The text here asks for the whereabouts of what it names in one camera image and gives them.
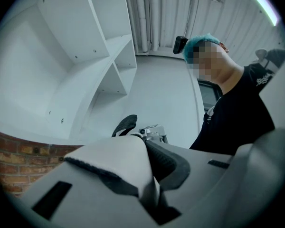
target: wall-mounted light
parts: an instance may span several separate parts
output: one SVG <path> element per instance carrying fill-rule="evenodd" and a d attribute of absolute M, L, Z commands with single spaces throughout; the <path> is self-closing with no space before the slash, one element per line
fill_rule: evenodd
<path fill-rule="evenodd" d="M 276 26 L 276 24 L 280 20 L 280 17 L 273 8 L 273 6 L 270 4 L 270 2 L 268 0 L 257 0 L 257 2 L 262 6 L 264 11 L 267 13 L 273 25 Z"/>

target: white shelving unit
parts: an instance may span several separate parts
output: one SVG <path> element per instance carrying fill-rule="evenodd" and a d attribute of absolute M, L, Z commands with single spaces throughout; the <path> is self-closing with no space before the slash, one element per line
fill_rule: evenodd
<path fill-rule="evenodd" d="M 18 0 L 0 24 L 0 132 L 110 137 L 136 73 L 126 0 Z"/>

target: person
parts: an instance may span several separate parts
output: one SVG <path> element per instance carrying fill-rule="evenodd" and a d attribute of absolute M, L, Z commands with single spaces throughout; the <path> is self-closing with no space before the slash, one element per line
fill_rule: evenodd
<path fill-rule="evenodd" d="M 228 48 L 210 34 L 193 37 L 184 47 L 183 55 L 193 74 L 217 84 L 223 93 L 205 113 L 202 129 L 190 149 L 234 155 L 239 146 L 253 143 L 275 128 L 259 96 L 274 72 L 260 59 L 240 66 L 228 52 Z M 262 55 L 262 60 L 268 54 L 263 50 L 257 53 Z"/>

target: dyed blue hair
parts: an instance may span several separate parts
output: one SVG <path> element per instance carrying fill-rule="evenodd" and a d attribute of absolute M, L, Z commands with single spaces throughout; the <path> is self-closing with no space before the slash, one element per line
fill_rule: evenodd
<path fill-rule="evenodd" d="M 184 59 L 187 63 L 193 63 L 193 47 L 200 41 L 210 41 L 215 44 L 220 43 L 219 39 L 212 36 L 210 33 L 203 35 L 203 36 L 194 36 L 190 40 L 187 41 L 185 48 L 183 49 Z"/>

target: brick wall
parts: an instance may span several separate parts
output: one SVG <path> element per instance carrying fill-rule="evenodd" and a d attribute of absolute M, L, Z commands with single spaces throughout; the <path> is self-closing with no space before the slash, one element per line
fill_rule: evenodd
<path fill-rule="evenodd" d="M 63 157 L 81 146 L 26 141 L 0 133 L 0 183 L 19 197 L 40 177 L 54 169 Z"/>

